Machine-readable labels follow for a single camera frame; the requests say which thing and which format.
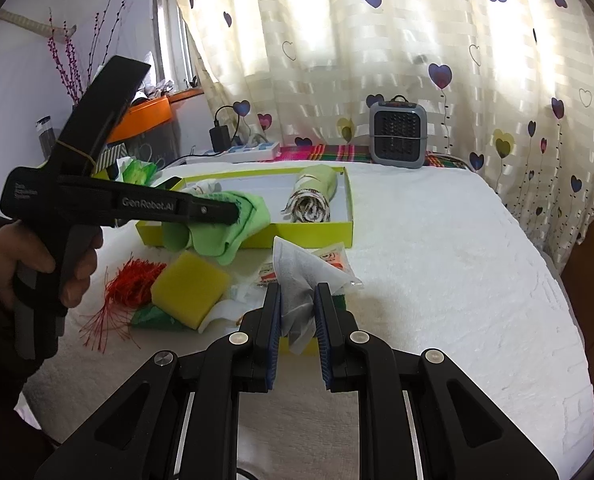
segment hand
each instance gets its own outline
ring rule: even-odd
[[[96,270],[96,249],[104,243],[99,229],[90,248],[81,256],[75,266],[75,272],[61,291],[63,306],[73,308],[81,303],[81,298],[90,287],[90,275]],[[29,228],[15,222],[0,229],[0,301],[4,307],[12,310],[14,304],[13,276],[17,262],[23,263],[37,272],[51,273],[55,269],[55,260],[43,245],[39,237]]]

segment screw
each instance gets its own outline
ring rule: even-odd
[[[248,342],[248,334],[246,332],[235,332],[230,334],[228,341],[233,345],[243,345],[243,343]]]
[[[155,362],[155,365],[158,366],[169,365],[173,361],[172,352],[169,352],[168,350],[157,352],[153,358],[153,361]]]
[[[356,330],[350,334],[350,341],[357,344],[367,343],[370,336],[362,330]]]
[[[439,363],[443,363],[443,354],[438,350],[429,350],[426,352],[426,359],[438,365]]]

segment rubber band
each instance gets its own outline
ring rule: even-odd
[[[84,158],[86,158],[87,160],[90,161],[90,164],[93,165],[93,168],[96,166],[96,160],[94,160],[94,158],[92,158],[90,155],[88,155],[85,152],[82,152],[81,150],[78,150],[77,148],[75,148],[74,146],[71,146],[69,144],[66,144],[65,142],[62,142],[62,140],[57,139],[56,140],[57,144],[60,144],[61,146],[63,146],[64,148],[68,148],[69,150],[72,150],[73,152],[77,153],[78,155],[83,156]]]

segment white bedspread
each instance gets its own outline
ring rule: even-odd
[[[365,284],[347,296],[359,327],[407,352],[443,349],[568,480],[592,450],[594,400],[579,334],[537,250],[476,174],[344,165],[354,202],[349,259]],[[215,162],[173,173],[233,168]],[[57,439],[155,351],[183,355],[218,336],[135,330],[141,349],[112,336],[106,354],[84,348],[80,314],[100,307],[106,266],[112,276],[130,253],[171,258],[145,248],[132,224],[105,235],[100,269],[84,304],[68,317],[59,354],[27,387],[40,423]],[[269,255],[240,251],[230,272],[247,279]],[[318,359],[282,355],[275,390],[242,396],[238,455],[260,480],[357,478],[356,396],[325,391]]]

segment orange shelf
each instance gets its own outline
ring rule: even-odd
[[[107,142],[118,142],[147,132],[173,118],[170,102],[163,96],[130,108]]]

